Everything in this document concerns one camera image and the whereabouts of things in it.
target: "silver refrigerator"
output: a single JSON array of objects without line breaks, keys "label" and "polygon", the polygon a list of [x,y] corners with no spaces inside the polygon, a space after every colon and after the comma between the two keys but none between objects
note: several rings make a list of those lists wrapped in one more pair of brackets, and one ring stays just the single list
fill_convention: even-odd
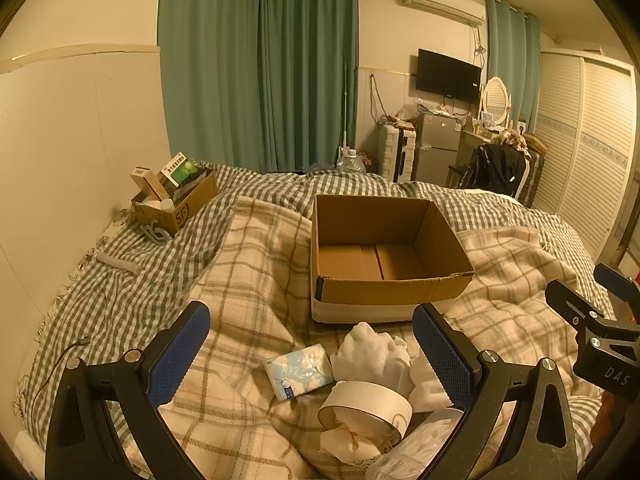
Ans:
[{"label": "silver refrigerator", "polygon": [[420,115],[413,180],[446,186],[449,166],[456,163],[461,131],[462,123],[453,117]]}]

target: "light blue curtain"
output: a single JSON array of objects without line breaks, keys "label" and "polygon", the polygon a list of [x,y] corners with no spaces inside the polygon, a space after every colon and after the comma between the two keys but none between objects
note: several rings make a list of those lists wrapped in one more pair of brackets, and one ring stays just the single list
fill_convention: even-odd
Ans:
[{"label": "light blue curtain", "polygon": [[345,113],[353,146],[357,65],[358,0],[259,0],[258,78],[267,167],[291,171],[333,162]]},{"label": "light blue curtain", "polygon": [[270,168],[260,121],[257,0],[159,0],[158,45],[172,153]]},{"label": "light blue curtain", "polygon": [[524,115],[527,131],[536,123],[540,87],[540,22],[510,9],[507,0],[486,0],[489,31],[487,77],[498,76],[511,94],[511,119]]}]

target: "power cord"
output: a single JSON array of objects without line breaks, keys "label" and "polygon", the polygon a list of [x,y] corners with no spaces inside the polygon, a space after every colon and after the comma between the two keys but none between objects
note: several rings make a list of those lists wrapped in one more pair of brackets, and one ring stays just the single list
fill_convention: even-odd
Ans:
[{"label": "power cord", "polygon": [[484,53],[486,52],[486,49],[484,46],[482,46],[480,27],[476,25],[475,27],[471,27],[471,29],[474,35],[474,62],[476,61],[476,57],[480,56],[480,71],[482,72],[482,70],[484,69]]},{"label": "power cord", "polygon": [[469,115],[469,113],[471,112],[471,103],[467,103],[467,104],[466,104],[466,106],[467,106],[467,108],[466,108],[466,112],[465,112],[465,113],[463,113],[463,114],[457,114],[457,113],[455,113],[455,112],[453,111],[453,110],[454,110],[454,108],[455,108],[455,105],[456,105],[456,100],[455,100],[455,99],[451,99],[451,111],[452,111],[453,115],[456,115],[456,116],[458,116],[458,117],[466,117],[466,116],[468,116],[468,115]]},{"label": "power cord", "polygon": [[75,341],[75,342],[71,343],[68,347],[66,347],[62,351],[62,354],[60,354],[60,357],[58,357],[58,360],[56,361],[56,363],[53,365],[53,368],[51,369],[51,371],[49,373],[49,377],[47,377],[47,380],[44,381],[44,384],[40,387],[40,389],[33,396],[33,402],[31,403],[31,412],[29,414],[29,418],[30,418],[30,421],[31,421],[31,430],[33,431],[33,434],[36,433],[36,429],[35,429],[35,426],[34,426],[34,423],[33,423],[33,408],[36,405],[36,400],[38,400],[38,396],[44,390],[44,388],[47,386],[47,384],[49,384],[49,381],[51,380],[53,372],[56,371],[56,368],[58,367],[58,365],[60,364],[60,361],[62,361],[62,358],[66,355],[66,353],[69,352],[69,350],[71,350],[72,348],[75,348],[77,346],[86,346],[90,342],[91,342],[91,338],[89,336],[85,336],[82,339],[79,339],[78,341]]},{"label": "power cord", "polygon": [[[376,95],[378,96],[378,101],[380,102],[380,107],[382,108],[382,112],[384,115],[378,115],[378,106],[376,105],[376,100],[373,97],[374,87],[376,89]],[[369,74],[369,99],[370,99],[370,109],[369,113],[371,113],[371,118],[377,124],[380,121],[386,120],[386,110],[385,105],[382,104],[382,99],[380,98],[380,92],[378,92],[378,82],[376,81],[376,77],[373,74]]]}]

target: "white suitcase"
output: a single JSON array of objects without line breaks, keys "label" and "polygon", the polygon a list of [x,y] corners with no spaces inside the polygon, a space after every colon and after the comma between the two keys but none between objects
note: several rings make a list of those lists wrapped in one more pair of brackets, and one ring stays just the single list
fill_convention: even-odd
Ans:
[{"label": "white suitcase", "polygon": [[414,167],[415,132],[392,124],[378,127],[378,174],[390,182],[409,182]]}]

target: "green gingham bedsheet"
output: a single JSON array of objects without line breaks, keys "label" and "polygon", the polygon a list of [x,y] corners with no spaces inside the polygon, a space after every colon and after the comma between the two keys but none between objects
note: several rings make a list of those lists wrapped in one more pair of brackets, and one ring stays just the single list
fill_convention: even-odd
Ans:
[{"label": "green gingham bedsheet", "polygon": [[[220,247],[230,206],[239,195],[296,210],[307,218],[311,217],[316,194],[427,198],[436,203],[454,231],[505,225],[532,227],[540,233],[540,245],[575,270],[578,291],[606,317],[614,319],[606,291],[593,280],[593,263],[580,238],[556,216],[526,209],[495,194],[469,194],[423,182],[394,184],[377,175],[258,174],[203,165],[216,172],[219,195],[190,219],[174,240],[158,247],[129,218],[119,234],[100,248],[111,256],[140,264],[140,275],[113,269],[89,255],[82,264],[83,274],[68,293],[57,298],[38,330],[38,350],[30,372],[18,382],[14,411],[43,449],[56,389],[68,358],[76,355],[88,364],[112,362],[130,348],[145,347],[159,330],[170,326],[180,314],[194,280]],[[53,371],[49,384],[34,398],[61,352],[85,335],[91,336],[91,343],[70,350]],[[571,405],[581,456],[590,449],[589,431],[599,407],[599,399],[582,399]],[[124,439],[129,430],[117,404],[111,411],[116,430]]]}]

